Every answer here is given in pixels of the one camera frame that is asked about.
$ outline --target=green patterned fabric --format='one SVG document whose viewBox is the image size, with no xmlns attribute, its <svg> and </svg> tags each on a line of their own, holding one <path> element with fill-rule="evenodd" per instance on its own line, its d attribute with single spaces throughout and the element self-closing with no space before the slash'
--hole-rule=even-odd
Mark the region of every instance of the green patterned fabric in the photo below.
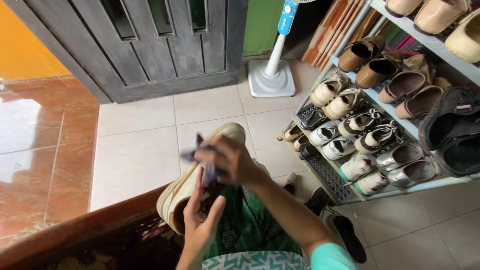
<svg viewBox="0 0 480 270">
<path fill-rule="evenodd" d="M 227 205 L 204 260 L 246 251 L 286 251 L 302 255 L 297 244 L 246 187 L 228 186 Z"/>
<path fill-rule="evenodd" d="M 249 251 L 204 260 L 202 270 L 278 269 L 304 270 L 302 256 L 286 251 Z"/>
</svg>

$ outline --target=electric fan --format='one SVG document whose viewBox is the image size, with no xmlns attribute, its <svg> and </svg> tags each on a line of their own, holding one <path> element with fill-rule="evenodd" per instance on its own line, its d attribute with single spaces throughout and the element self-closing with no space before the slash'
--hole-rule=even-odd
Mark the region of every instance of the electric fan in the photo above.
<svg viewBox="0 0 480 270">
<path fill-rule="evenodd" d="M 269 60 L 248 62 L 248 83 L 254 97 L 287 97 L 295 95 L 295 83 L 287 61 L 280 60 L 285 37 L 292 27 L 300 3 L 315 0 L 286 0 L 278 23 L 278 38 Z"/>
</svg>

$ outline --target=shoe rack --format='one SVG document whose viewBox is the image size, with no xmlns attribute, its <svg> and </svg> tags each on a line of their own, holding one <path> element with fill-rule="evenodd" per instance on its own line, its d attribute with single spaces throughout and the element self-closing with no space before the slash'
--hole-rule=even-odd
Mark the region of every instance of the shoe rack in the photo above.
<svg viewBox="0 0 480 270">
<path fill-rule="evenodd" d="M 402 28 L 405 32 L 409 33 L 416 40 L 421 42 L 424 46 L 429 48 L 431 51 L 433 51 L 435 54 L 437 54 L 447 63 L 449 63 L 452 67 L 459 70 L 472 82 L 480 86 L 480 70 L 478 69 L 478 67 L 476 67 L 475 65 L 469 62 L 464 61 L 460 57 L 456 56 L 454 53 L 447 50 L 445 48 L 444 43 L 441 40 L 439 40 L 437 37 L 426 35 L 424 33 L 417 31 L 413 26 L 414 25 L 413 21 L 408 17 L 396 18 L 392 16 L 390 13 L 386 11 L 385 2 L 383 0 L 367 0 L 365 5 L 362 7 L 360 12 L 358 13 L 357 17 L 353 21 L 351 27 L 348 29 L 345 36 L 342 38 L 341 42 L 337 47 L 337 50 L 335 51 L 333 56 L 330 57 L 330 61 L 322 70 L 317 80 L 310 88 L 308 95 L 304 98 L 304 100 L 298 107 L 297 111 L 289 121 L 288 125 L 282 131 L 282 134 L 284 134 L 287 131 L 287 129 L 289 129 L 291 125 L 294 123 L 301 129 L 301 131 L 308 138 L 310 138 L 311 131 L 304 130 L 300 126 L 300 123 L 302 121 L 302 118 L 301 118 L 302 110 L 308 109 L 307 107 L 309 106 L 305 107 L 305 105 L 308 103 L 309 98 L 312 95 L 312 92 L 317 88 L 317 86 L 325 78 L 325 76 L 330 71 L 330 69 L 333 66 L 338 65 L 338 57 L 342 53 L 343 48 L 347 45 L 347 42 L 350 40 L 351 36 L 357 30 L 357 28 L 359 27 L 359 25 L 361 24 L 363 19 L 366 17 L 366 15 L 368 14 L 371 8 L 376 9 L 383 16 L 375 25 L 375 27 L 372 29 L 372 31 L 367 35 L 368 37 L 374 36 L 378 32 L 380 27 L 384 24 L 384 22 L 388 19 L 392 23 L 396 24 L 398 27 Z M 350 80 L 353 83 L 355 82 L 355 77 L 356 77 L 355 72 L 350 72 L 345 74 L 350 78 Z M 378 99 L 378 94 L 386 83 L 388 83 L 388 81 L 381 83 L 379 86 L 376 86 L 370 89 L 364 89 L 363 91 L 366 94 L 367 102 L 371 103 L 373 106 L 375 106 L 379 110 L 384 111 L 386 114 L 390 116 L 390 118 L 395 119 L 395 121 L 397 121 L 397 123 L 404 128 L 405 138 L 409 136 L 411 139 L 418 140 L 418 127 L 423 117 L 417 117 L 413 119 L 399 119 L 398 117 L 396 117 L 394 113 L 394 109 L 398 104 L 403 102 L 403 100 L 401 99 L 391 104 L 383 104 Z M 337 124 L 340 124 L 340 122 L 341 122 L 341 119 L 336 121 Z M 293 143 L 294 141 L 287 142 L 287 144 L 290 146 L 292 150 L 293 150 Z M 377 190 L 377 192 L 375 192 L 373 195 L 362 196 L 351 184 L 347 184 L 338 175 L 338 170 L 340 166 L 343 163 L 348 161 L 348 159 L 350 158 L 350 155 L 347 155 L 346 157 L 338 160 L 329 160 L 328 158 L 324 157 L 322 154 L 323 147 L 316 147 L 316 148 L 319 151 L 319 154 L 316 156 L 308 157 L 305 160 L 303 160 L 303 162 L 305 166 L 307 166 L 307 168 L 310 170 L 312 175 L 320 183 L 321 187 L 330 196 L 332 201 L 337 205 L 344 205 L 344 204 L 356 203 L 361 201 L 370 201 L 370 200 L 380 199 L 385 197 L 405 195 L 413 192 L 418 192 L 421 190 L 427 190 L 427 189 L 447 186 L 451 184 L 468 183 L 473 180 L 480 179 L 480 173 L 464 176 L 464 177 L 457 177 L 457 178 L 442 174 L 439 177 L 437 177 L 435 180 L 431 180 L 426 183 L 414 184 L 405 188 L 395 187 L 394 189 L 388 192 L 383 192 L 383 189 L 385 188 L 384 187 Z M 369 156 L 370 160 L 375 165 L 377 165 L 376 157 L 379 154 L 380 152 Z"/>
</svg>

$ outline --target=gray wooden door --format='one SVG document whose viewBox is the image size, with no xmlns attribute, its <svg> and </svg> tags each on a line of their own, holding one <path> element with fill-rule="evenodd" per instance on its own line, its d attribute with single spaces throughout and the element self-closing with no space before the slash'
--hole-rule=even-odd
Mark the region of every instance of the gray wooden door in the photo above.
<svg viewBox="0 0 480 270">
<path fill-rule="evenodd" d="M 24 0 L 111 101 L 236 84 L 248 0 Z"/>
</svg>

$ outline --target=green wall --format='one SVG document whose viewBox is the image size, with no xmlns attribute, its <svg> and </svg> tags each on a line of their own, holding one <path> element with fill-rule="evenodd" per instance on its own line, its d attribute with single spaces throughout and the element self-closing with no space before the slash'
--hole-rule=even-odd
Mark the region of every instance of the green wall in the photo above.
<svg viewBox="0 0 480 270">
<path fill-rule="evenodd" d="M 249 0 L 243 56 L 269 53 L 273 49 L 284 0 Z"/>
</svg>

